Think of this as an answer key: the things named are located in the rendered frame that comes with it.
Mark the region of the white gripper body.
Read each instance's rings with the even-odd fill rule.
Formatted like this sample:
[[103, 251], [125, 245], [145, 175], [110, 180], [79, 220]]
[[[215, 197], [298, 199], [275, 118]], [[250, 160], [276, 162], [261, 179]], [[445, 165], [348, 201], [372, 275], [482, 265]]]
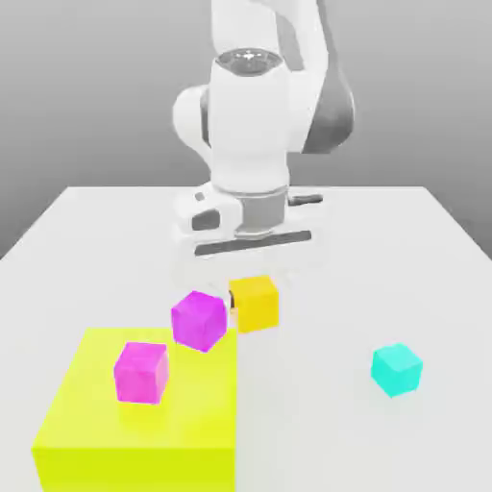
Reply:
[[219, 233], [172, 233], [170, 276], [180, 285], [304, 271], [321, 264], [321, 237], [310, 230], [236, 238]]

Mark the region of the large yellow box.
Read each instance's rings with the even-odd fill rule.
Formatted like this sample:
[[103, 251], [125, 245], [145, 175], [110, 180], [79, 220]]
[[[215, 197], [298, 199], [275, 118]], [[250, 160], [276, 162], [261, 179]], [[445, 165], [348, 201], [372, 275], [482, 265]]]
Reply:
[[[167, 346], [159, 404], [120, 403], [128, 341]], [[168, 329], [88, 329], [33, 443], [42, 492], [235, 492], [236, 332], [206, 353]]]

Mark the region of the small yellow cube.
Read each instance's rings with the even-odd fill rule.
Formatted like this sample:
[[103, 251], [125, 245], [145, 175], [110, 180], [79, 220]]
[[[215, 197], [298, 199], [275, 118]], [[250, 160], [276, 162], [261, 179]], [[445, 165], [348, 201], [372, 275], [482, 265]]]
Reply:
[[239, 332], [261, 331], [279, 325], [279, 291], [269, 276], [230, 280], [229, 291]]

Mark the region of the small magenta cube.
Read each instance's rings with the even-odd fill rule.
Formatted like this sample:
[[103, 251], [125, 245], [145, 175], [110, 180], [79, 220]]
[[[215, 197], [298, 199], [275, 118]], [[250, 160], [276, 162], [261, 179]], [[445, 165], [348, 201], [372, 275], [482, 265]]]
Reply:
[[227, 310], [216, 296], [193, 290], [171, 309], [174, 340], [208, 352], [227, 331]]
[[113, 367], [119, 402], [159, 405], [169, 379], [167, 346], [127, 342]]

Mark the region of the small cyan cube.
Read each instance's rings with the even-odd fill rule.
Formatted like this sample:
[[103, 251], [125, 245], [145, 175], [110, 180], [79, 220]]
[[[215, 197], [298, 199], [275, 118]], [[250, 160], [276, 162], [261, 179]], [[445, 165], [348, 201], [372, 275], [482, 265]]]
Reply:
[[397, 343], [373, 353], [371, 377], [390, 398], [418, 388], [423, 361], [406, 345]]

